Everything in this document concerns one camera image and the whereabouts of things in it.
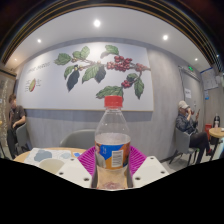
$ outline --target chair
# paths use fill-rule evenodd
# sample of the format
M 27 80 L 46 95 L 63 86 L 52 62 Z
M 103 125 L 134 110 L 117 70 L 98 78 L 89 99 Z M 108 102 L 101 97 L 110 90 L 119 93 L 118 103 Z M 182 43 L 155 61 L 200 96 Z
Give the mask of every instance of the chair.
M 71 133 L 60 142 L 60 147 L 89 149 L 95 145 L 95 130 L 84 129 Z
M 23 152 L 24 152 L 24 148 L 29 150 L 29 148 L 26 144 L 27 140 L 28 140 L 26 123 L 16 129 L 16 137 L 17 137 L 17 141 L 18 141 L 18 143 L 15 144 L 15 149 L 17 151 L 17 155 L 19 155 L 18 148 L 21 148 Z
M 191 156 L 193 153 L 195 153 L 195 155 L 194 155 L 194 162 L 195 162 L 195 158 L 196 158 L 198 149 L 197 148 L 189 148 L 189 144 L 190 144 L 190 135 L 189 134 L 187 134 L 186 132 L 182 132 L 177 128 L 175 129 L 175 131 L 176 131 L 176 148 L 177 149 L 176 149 L 174 155 L 172 156 L 169 164 L 171 164 L 173 159 L 177 156 L 177 153 L 181 152 L 182 153 L 181 156 L 183 154 L 190 154 L 188 164 L 187 164 L 187 166 L 189 166 L 190 161 L 191 161 Z

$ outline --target hair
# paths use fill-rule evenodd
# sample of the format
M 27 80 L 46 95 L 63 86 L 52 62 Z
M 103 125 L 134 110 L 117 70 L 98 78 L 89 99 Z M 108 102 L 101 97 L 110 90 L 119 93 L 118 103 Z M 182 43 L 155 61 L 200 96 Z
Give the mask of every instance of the hair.
M 15 94 L 11 94 L 9 96 L 9 103 L 11 103 L 12 100 L 15 100 L 16 99 L 16 95 Z

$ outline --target woman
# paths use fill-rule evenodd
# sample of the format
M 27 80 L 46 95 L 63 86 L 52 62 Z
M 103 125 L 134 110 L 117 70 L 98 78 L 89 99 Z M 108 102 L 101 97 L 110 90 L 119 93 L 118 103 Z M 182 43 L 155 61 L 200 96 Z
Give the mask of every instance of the woman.
M 196 126 L 198 124 L 198 116 L 197 113 L 195 121 L 191 118 L 191 108 L 186 104 L 185 101 L 179 102 L 179 113 L 176 119 L 176 127 L 182 131 L 186 132 L 190 135 L 190 148 L 199 148 L 199 154 L 196 161 L 196 164 L 201 162 L 202 156 L 206 149 L 206 156 L 211 156 L 213 151 L 210 149 L 208 137 L 206 132 L 197 133 Z

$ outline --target wall sign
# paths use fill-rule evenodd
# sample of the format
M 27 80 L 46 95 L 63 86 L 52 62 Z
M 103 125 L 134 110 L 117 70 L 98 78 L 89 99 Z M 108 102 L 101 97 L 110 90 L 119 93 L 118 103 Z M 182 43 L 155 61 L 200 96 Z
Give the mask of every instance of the wall sign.
M 147 51 L 118 43 L 56 49 L 25 64 L 17 100 L 30 109 L 104 110 L 104 97 L 123 97 L 123 110 L 153 111 Z
M 218 87 L 218 83 L 215 78 L 215 71 L 213 68 L 209 68 L 201 72 L 201 77 L 203 80 L 204 90 L 214 89 Z
M 186 98 L 191 98 L 191 90 L 190 89 L 184 88 L 184 92 L 185 92 L 185 97 Z
M 205 94 L 205 100 L 209 100 L 208 90 L 205 90 L 204 94 Z

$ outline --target water bottle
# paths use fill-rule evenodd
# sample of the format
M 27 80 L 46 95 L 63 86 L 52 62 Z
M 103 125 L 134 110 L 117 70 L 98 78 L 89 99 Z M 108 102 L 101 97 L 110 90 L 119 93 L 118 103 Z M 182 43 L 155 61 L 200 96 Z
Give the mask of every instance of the water bottle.
M 217 131 L 219 127 L 219 119 L 218 119 L 218 114 L 216 113 L 215 115 L 215 130 Z
M 124 186 L 119 182 L 124 181 L 123 173 L 128 164 L 131 138 L 121 112 L 122 102 L 121 96 L 105 96 L 106 111 L 95 131 L 97 169 L 104 176 L 100 181 L 101 188 Z

